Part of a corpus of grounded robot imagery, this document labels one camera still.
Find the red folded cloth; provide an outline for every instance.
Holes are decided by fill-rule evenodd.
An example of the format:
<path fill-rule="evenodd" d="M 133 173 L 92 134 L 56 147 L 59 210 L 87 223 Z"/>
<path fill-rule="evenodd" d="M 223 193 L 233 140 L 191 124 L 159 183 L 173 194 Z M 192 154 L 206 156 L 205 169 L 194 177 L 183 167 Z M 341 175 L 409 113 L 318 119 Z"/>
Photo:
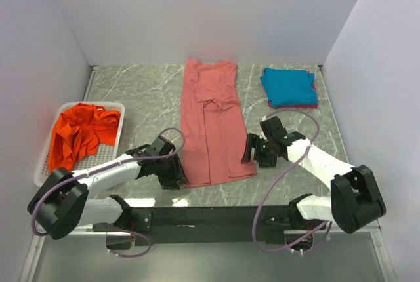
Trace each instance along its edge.
<path fill-rule="evenodd" d="M 268 107 L 273 107 L 270 102 L 268 102 Z M 282 108 L 282 107 L 317 108 L 318 107 L 318 104 L 313 104 L 313 105 L 288 105 L 288 106 L 277 106 L 277 107 L 273 107 L 273 108 Z"/>

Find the folded clothing stack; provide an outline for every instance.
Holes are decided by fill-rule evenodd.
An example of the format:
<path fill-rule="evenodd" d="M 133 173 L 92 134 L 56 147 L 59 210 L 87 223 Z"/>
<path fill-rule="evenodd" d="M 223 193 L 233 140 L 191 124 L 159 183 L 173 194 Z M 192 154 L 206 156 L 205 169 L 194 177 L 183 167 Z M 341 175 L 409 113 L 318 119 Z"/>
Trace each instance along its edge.
<path fill-rule="evenodd" d="M 317 108 L 314 78 L 306 70 L 265 68 L 260 80 L 271 107 Z"/>

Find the pink cloth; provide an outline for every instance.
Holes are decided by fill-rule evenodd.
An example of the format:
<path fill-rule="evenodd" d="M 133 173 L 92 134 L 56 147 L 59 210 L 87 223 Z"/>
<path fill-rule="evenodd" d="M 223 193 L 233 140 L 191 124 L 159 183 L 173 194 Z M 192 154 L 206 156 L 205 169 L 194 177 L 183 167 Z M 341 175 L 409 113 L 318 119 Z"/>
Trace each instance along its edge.
<path fill-rule="evenodd" d="M 241 164 L 246 143 L 236 92 L 236 64 L 187 61 L 181 98 L 181 130 L 186 143 L 182 167 L 186 187 L 233 182 L 256 175 L 254 164 Z"/>

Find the marble tabletop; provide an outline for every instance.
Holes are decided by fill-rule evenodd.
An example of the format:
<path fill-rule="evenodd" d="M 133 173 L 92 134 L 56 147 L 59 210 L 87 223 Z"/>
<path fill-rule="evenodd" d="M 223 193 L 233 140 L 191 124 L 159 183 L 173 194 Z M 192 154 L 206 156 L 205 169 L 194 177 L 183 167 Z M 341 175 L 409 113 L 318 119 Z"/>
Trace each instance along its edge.
<path fill-rule="evenodd" d="M 347 160 L 319 67 L 316 65 L 240 64 L 236 88 L 248 132 L 259 134 L 259 121 L 273 111 L 259 77 L 264 67 L 304 69 L 315 73 L 318 92 L 317 109 L 306 110 L 320 123 L 321 131 L 315 145 L 342 161 Z M 87 95 L 90 101 L 120 102 L 125 106 L 125 118 L 118 155 L 139 145 L 151 143 L 166 127 L 180 127 L 180 98 L 184 65 L 96 66 Z M 307 137 L 315 132 L 312 121 L 293 112 L 280 114 L 288 131 L 299 131 Z M 166 134 L 176 146 L 180 136 Z M 290 162 L 278 159 L 277 167 L 257 169 L 258 174 L 227 184 L 181 190 L 162 190 L 156 176 L 116 185 L 98 195 L 104 198 L 116 194 L 133 206 L 232 206 L 258 205 L 272 181 Z M 325 195 L 328 192 L 317 178 L 301 167 L 292 170 L 272 190 L 266 204 L 287 204 L 304 193 Z"/>

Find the back wall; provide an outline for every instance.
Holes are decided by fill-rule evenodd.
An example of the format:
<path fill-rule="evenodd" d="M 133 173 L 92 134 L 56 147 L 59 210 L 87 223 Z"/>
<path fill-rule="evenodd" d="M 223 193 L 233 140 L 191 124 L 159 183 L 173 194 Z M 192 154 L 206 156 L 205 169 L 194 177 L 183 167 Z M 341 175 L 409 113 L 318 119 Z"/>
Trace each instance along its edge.
<path fill-rule="evenodd" d="M 323 64 L 357 0 L 56 0 L 90 64 Z"/>

